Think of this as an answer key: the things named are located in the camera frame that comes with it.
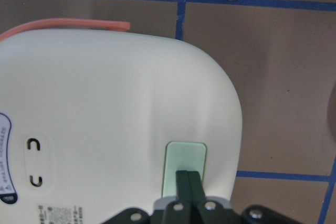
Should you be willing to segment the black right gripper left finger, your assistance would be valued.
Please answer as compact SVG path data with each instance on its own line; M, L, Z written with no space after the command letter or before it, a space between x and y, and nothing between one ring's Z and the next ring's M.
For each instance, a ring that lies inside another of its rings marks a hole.
M163 212L163 223L185 223L191 221L191 190L188 172L176 172L176 197L170 202Z

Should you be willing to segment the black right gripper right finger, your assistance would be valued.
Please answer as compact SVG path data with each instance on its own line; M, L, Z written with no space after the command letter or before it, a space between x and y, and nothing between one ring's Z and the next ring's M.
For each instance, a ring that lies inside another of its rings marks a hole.
M212 196L205 196L198 172L187 172L190 186L191 223L225 223L224 207Z

